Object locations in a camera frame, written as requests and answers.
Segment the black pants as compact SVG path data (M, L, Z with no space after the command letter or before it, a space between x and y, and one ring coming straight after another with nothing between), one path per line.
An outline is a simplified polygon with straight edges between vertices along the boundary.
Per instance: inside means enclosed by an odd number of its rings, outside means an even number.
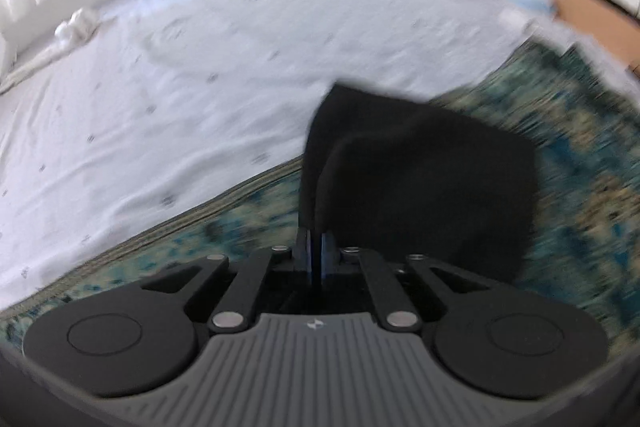
M390 262L424 255L512 283L537 192L536 146L524 136L337 83L310 124L298 219Z

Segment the blue paisley bedspread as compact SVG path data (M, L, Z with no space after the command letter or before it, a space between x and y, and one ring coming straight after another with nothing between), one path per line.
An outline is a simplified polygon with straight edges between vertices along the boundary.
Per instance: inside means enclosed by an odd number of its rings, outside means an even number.
M302 158L81 265L11 309L2 343L21 348L54 309L208 254L239 260L297 227L569 303L623 352L639 339L638 108L580 50L536 40L424 103L336 84Z

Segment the white bed sheet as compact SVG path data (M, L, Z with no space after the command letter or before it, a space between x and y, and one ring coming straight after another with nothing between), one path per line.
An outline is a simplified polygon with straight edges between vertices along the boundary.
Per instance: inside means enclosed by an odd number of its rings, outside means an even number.
M335 80L425 100L528 37L591 39L502 0L117 0L92 39L1 97L1 303L302 153Z

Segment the small white crumpled cloth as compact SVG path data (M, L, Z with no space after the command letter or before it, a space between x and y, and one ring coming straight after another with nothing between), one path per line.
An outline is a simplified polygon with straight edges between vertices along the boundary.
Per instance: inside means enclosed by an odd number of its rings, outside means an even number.
M73 12L69 20L63 20L55 28L54 35L61 49L73 49L90 40L101 23L99 14L90 8Z

